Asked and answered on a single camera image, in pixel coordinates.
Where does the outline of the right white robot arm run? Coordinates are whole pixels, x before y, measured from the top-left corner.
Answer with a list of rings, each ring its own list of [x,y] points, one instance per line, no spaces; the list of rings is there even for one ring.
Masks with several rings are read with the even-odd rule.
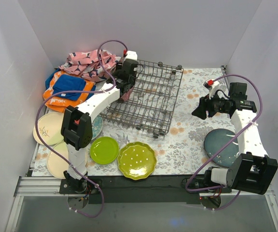
[[[256,124],[257,108],[247,99],[245,83],[231,83],[229,96],[218,96],[219,82],[208,80],[204,87],[209,94],[201,97],[199,106],[192,112],[200,119],[213,117],[216,113],[230,116],[235,127],[238,157],[227,169],[209,168],[203,179],[203,187],[208,192],[220,186],[263,195],[266,193],[277,169],[278,162],[268,156],[263,147]]]

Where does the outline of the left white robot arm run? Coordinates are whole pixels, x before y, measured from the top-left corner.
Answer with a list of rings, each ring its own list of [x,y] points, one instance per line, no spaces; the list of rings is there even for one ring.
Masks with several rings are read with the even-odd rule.
[[[85,148],[93,137],[92,123],[106,107],[132,91],[138,66],[137,60],[129,58],[119,62],[112,73],[114,79],[108,79],[99,93],[76,107],[67,107],[64,112],[61,134],[67,145],[70,164],[63,174],[76,193],[83,193],[87,189],[87,181],[83,178],[87,173]]]

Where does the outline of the pink polka dot plate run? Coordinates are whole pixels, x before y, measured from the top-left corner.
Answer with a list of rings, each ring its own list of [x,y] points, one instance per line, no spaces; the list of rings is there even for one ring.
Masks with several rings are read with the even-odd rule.
[[[133,91],[133,88],[131,88],[128,92],[126,92],[120,99],[124,102],[129,100],[129,97],[130,97],[132,91]]]

